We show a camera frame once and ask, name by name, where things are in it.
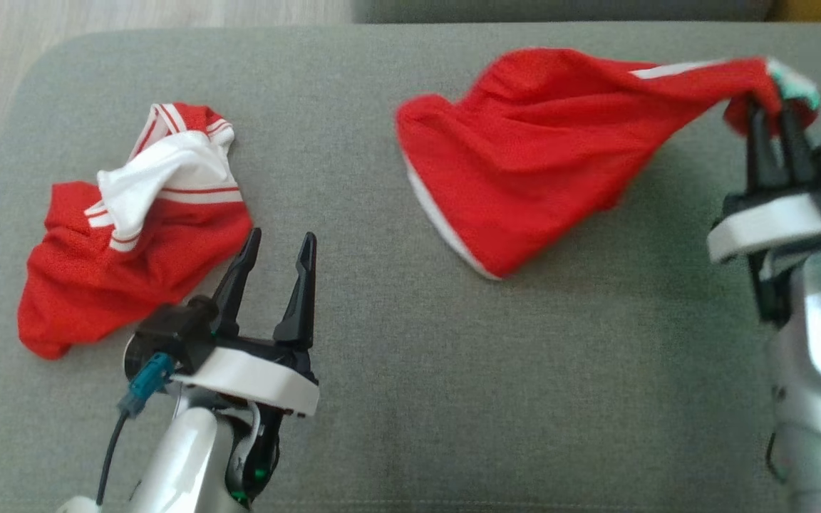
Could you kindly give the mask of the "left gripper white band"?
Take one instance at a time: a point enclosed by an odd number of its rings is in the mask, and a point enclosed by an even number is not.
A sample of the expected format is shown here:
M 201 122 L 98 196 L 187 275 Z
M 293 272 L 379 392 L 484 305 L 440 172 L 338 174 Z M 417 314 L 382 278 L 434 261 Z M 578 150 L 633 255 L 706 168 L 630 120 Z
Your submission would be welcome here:
M 254 269 L 261 228 L 249 233 L 214 292 L 218 315 L 212 322 L 217 337 L 237 337 L 237 317 L 249 273 Z M 284 415 L 313 416 L 319 384 L 311 373 L 309 354 L 315 336 L 317 238 L 307 232 L 297 254 L 297 277 L 286 311 L 273 340 L 221 340 L 200 336 L 174 347 L 180 366 L 170 378 L 176 397 L 174 416 L 192 407 L 240 408 L 250 403 Z

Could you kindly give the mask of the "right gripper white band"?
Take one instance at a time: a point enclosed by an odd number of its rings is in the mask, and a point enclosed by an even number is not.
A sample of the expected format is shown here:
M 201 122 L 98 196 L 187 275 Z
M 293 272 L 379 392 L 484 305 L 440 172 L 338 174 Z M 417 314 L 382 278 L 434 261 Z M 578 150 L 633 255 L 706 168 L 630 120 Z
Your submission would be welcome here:
M 707 236 L 708 257 L 721 264 L 736 257 L 791 248 L 821 248 L 821 207 L 815 192 L 786 186 L 786 173 L 773 152 L 771 120 L 760 105 L 749 105 L 746 139 L 746 192 L 727 194 L 721 216 Z M 792 102 L 780 114 L 780 142 L 790 185 L 815 177 L 812 148 Z

